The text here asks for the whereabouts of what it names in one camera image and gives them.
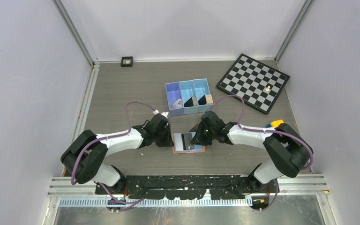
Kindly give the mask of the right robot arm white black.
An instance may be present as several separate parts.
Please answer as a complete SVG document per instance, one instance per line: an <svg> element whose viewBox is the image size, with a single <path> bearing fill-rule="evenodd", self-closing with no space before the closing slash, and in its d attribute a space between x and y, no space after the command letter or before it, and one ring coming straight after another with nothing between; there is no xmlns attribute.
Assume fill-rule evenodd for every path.
<svg viewBox="0 0 360 225"><path fill-rule="evenodd" d="M296 177L313 162L311 147L288 125L249 127L225 123L213 111L202 117L191 144L208 146L216 140L229 145L247 145L267 151L270 159L259 164L246 178L254 192L262 192L269 182L281 177Z"/></svg>

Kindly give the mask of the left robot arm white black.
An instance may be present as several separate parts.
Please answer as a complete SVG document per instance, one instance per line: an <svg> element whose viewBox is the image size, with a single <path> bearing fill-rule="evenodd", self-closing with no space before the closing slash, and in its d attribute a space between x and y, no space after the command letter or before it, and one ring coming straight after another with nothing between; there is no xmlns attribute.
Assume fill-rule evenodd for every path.
<svg viewBox="0 0 360 225"><path fill-rule="evenodd" d="M144 125L107 135L85 130L66 149L60 161L77 183L102 183L112 193L120 194L125 188L124 176L115 166L105 165L105 157L153 143L158 147L174 146L167 116L167 112L157 113Z"/></svg>

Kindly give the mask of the brown leather card holder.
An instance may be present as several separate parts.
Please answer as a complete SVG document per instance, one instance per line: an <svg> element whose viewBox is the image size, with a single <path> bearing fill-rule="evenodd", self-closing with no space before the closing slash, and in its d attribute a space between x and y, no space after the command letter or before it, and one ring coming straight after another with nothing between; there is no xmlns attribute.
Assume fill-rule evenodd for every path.
<svg viewBox="0 0 360 225"><path fill-rule="evenodd" d="M172 148L173 153L181 154L206 152L205 146L191 143L191 140L194 138L195 134L196 132L172 134L172 140L174 143L174 146Z"/></svg>

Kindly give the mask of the black credit card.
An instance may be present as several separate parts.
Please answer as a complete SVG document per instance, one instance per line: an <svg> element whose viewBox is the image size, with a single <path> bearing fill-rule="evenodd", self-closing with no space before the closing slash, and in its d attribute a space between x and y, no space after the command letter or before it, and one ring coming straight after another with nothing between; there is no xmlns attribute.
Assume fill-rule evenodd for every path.
<svg viewBox="0 0 360 225"><path fill-rule="evenodd" d="M198 128L199 128L199 124L196 124L189 130L189 132L197 132Z"/></svg>

